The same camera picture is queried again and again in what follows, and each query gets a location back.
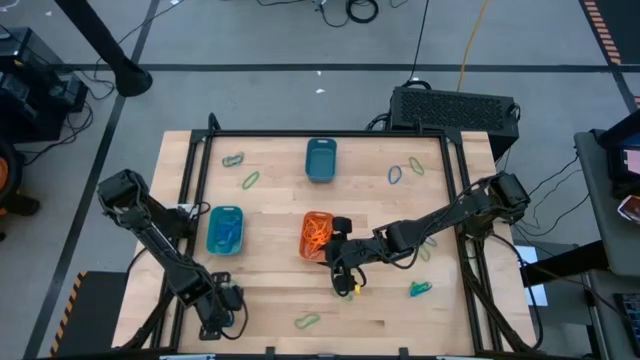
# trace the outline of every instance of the orange bin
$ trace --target orange bin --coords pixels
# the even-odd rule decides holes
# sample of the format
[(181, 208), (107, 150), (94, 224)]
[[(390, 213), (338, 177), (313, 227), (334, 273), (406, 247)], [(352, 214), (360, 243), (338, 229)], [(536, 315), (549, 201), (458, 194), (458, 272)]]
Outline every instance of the orange bin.
[(315, 262), (325, 261), (322, 246), (329, 242), (333, 234), (333, 215), (319, 211), (309, 211), (302, 221), (300, 235), (300, 256)]

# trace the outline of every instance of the blue plastic bin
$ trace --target blue plastic bin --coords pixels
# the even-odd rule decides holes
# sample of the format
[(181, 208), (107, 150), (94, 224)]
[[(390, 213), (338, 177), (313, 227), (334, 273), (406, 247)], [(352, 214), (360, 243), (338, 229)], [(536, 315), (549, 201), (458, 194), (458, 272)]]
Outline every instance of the blue plastic bin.
[(237, 206), (217, 206), (209, 217), (207, 251), (214, 255), (235, 255), (242, 250), (244, 216)]
[(329, 183), (336, 174), (338, 144), (333, 139), (313, 138), (307, 144), (305, 171), (314, 183)]

